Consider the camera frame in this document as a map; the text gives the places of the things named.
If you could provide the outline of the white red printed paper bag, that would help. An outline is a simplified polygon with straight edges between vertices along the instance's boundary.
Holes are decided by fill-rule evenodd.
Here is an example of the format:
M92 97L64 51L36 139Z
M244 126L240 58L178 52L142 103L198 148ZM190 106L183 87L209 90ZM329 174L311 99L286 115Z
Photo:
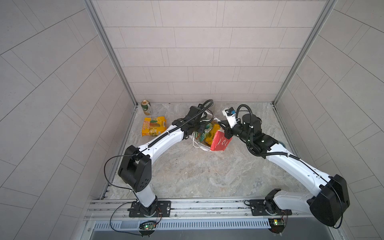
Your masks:
M219 124L220 125L220 120L217 119L217 118L214 118L211 122L212 125L214 124ZM211 146L209 146L205 140L203 142L199 142L199 140L197 139L199 133L197 132L194 132L192 134L192 141L193 141L193 146L195 148L198 148L198 149L201 149L203 151L206 151L206 152L217 152L217 151L224 151L227 146L229 145L229 143L231 142L232 139L226 139L225 136L224 136L224 130L223 128L221 127L220 130L218 130L215 134L215 137L214 137L214 140L213 140L213 143Z

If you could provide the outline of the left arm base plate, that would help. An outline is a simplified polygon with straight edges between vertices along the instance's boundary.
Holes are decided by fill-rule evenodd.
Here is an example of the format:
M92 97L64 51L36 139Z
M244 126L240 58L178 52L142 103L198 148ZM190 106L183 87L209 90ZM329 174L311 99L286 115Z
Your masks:
M171 201L155 200L149 207L144 207L140 202L134 201L128 210L130 218L169 217Z

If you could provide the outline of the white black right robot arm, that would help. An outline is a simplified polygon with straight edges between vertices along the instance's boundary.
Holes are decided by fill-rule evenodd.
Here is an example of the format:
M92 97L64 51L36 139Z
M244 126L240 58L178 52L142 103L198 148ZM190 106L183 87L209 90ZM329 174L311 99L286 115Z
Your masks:
M322 224L334 229L341 227L344 213L350 206L347 182L342 176L331 176L316 169L288 151L279 141L264 134L262 120L248 105L226 108L222 113L226 120L220 124L227 139L236 136L253 156L276 164L309 191L308 194L299 194L272 190L264 200L269 215L279 215L284 210L298 211L312 214Z

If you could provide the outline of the yellow orange snack bag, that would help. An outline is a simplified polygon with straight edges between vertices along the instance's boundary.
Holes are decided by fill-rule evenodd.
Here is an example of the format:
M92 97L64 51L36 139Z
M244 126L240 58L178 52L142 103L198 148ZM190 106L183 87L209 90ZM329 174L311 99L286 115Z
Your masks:
M167 130L165 117L145 118L142 127L142 136L157 137Z

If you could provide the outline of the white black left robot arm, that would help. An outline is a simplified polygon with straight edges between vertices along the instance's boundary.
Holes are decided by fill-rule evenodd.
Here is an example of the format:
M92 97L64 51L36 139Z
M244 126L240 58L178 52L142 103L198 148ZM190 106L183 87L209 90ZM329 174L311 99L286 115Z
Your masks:
M157 209L158 197L151 189L152 164L170 147L188 139L188 137L203 129L207 124L205 112L214 101L206 100L203 104L190 107L184 118L172 122L170 127L152 141L139 147L129 146L122 158L118 169L119 177L128 184L136 195L139 211L151 216Z

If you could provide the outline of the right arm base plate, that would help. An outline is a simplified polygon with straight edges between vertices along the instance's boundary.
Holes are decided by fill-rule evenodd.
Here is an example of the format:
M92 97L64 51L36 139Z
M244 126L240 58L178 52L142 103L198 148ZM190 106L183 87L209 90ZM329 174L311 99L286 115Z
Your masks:
M263 199L256 200L245 200L244 204L251 208L253 216L290 216L292 215L291 210L281 210L276 205L272 204L269 208L266 205L266 201Z

